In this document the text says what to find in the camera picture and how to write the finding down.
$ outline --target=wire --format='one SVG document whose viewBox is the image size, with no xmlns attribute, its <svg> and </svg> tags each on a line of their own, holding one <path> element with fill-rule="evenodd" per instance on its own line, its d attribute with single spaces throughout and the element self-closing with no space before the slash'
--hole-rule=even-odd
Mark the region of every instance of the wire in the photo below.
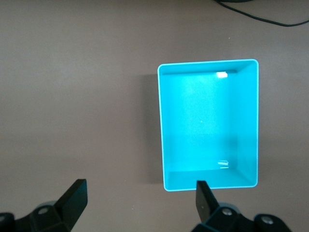
<svg viewBox="0 0 309 232">
<path fill-rule="evenodd" d="M 259 21 L 262 21 L 262 22 L 266 22 L 266 23 L 270 23 L 270 24 L 274 24 L 274 25 L 278 25 L 278 26 L 282 26 L 282 27 L 296 27 L 296 26 L 303 25 L 305 23 L 309 23 L 309 20 L 301 22 L 301 23 L 295 23 L 295 24 L 279 23 L 279 22 L 272 21 L 272 20 L 269 20 L 269 19 L 264 19 L 264 18 L 256 17 L 254 15 L 248 14 L 248 13 L 240 11 L 240 10 L 237 10 L 237 9 L 235 9 L 233 7 L 230 7 L 230 6 L 225 5 L 224 3 L 222 3 L 223 1 L 224 2 L 247 2 L 247 1 L 252 1 L 252 0 L 214 0 L 214 1 L 217 2 L 218 4 L 220 4 L 221 6 L 229 9 L 229 10 L 235 11 L 237 13 L 243 14 L 245 16 L 248 16 L 250 18 L 253 18 L 253 19 L 256 19 L 256 20 L 259 20 Z"/>
</svg>

